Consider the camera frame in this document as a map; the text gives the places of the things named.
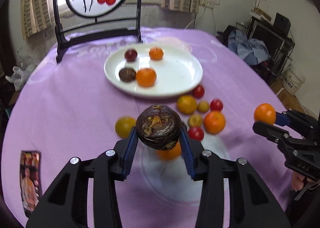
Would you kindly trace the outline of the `person's right hand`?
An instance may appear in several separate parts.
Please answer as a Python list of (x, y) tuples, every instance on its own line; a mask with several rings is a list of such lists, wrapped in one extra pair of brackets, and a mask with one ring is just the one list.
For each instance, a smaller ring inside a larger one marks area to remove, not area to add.
[(296, 192), (300, 191), (304, 187), (305, 180), (307, 180), (308, 182), (312, 182), (311, 179), (308, 179), (297, 172), (292, 172), (292, 178), (291, 178), (292, 189)]

